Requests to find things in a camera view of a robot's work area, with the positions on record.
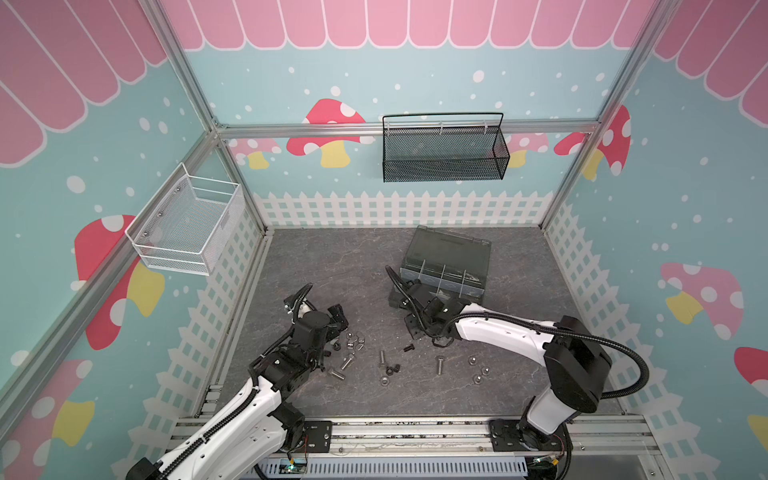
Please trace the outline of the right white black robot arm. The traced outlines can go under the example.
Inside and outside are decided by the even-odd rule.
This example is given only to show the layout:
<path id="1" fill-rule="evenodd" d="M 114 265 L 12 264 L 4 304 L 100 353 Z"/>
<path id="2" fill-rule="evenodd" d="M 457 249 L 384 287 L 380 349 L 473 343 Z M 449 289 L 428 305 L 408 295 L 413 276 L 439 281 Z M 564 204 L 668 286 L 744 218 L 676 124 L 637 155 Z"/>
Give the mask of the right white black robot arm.
<path id="1" fill-rule="evenodd" d="M 453 293 L 440 296 L 419 281 L 403 280 L 389 266 L 385 271 L 400 296 L 400 307 L 408 312 L 411 329 L 428 337 L 435 347 L 446 348 L 458 340 L 483 343 L 525 357 L 546 370 L 548 386 L 527 404 L 514 427 L 518 441 L 528 450 L 543 449 L 553 437 L 562 439 L 567 449 L 567 421 L 594 413 L 604 399 L 641 391 L 650 379 L 650 368 L 639 353 L 591 334 L 576 317 L 543 321 L 505 314 Z M 608 350 L 637 366 L 638 376 L 629 386 L 605 388 L 613 365 Z"/>

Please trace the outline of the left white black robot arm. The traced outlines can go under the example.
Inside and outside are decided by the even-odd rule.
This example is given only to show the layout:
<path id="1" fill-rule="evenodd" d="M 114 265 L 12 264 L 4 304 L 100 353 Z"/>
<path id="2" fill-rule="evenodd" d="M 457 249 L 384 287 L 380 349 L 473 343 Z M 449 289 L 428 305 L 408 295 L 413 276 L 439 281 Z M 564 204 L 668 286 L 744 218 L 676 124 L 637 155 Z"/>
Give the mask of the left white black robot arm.
<path id="1" fill-rule="evenodd" d="M 286 299 L 290 328 L 248 365 L 237 394 L 159 460 L 138 460 L 128 479 L 238 479 L 304 441 L 305 416 L 288 399 L 313 372 L 325 370 L 326 346 L 349 326 L 340 305 L 322 311 L 309 302 L 311 289 L 308 283 Z"/>

